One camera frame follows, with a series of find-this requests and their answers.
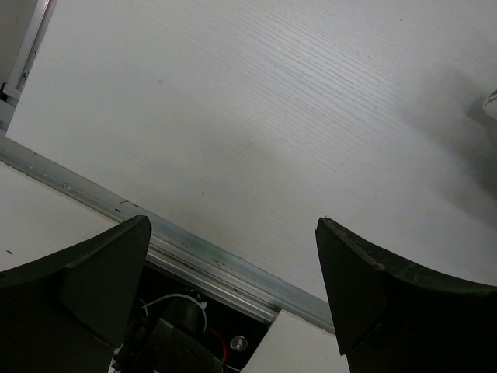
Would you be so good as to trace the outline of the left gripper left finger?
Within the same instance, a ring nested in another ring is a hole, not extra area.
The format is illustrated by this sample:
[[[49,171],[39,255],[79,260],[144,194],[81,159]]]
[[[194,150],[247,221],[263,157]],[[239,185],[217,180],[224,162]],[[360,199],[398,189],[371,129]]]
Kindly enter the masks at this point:
[[[138,215],[1,273],[3,372],[106,372],[123,342],[151,238]]]

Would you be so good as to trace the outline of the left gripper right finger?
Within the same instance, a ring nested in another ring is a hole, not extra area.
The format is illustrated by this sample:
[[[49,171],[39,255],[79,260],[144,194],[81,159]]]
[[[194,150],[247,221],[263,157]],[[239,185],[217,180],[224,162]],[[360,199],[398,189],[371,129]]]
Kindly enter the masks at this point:
[[[496,289],[431,270],[330,218],[315,231],[339,352],[352,372],[494,372]]]

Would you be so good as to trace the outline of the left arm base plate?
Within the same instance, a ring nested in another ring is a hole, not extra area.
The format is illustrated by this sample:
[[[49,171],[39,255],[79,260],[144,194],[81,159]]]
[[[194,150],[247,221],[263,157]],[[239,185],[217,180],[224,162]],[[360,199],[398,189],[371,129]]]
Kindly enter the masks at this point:
[[[112,372],[240,372],[269,330],[162,268],[146,263]]]

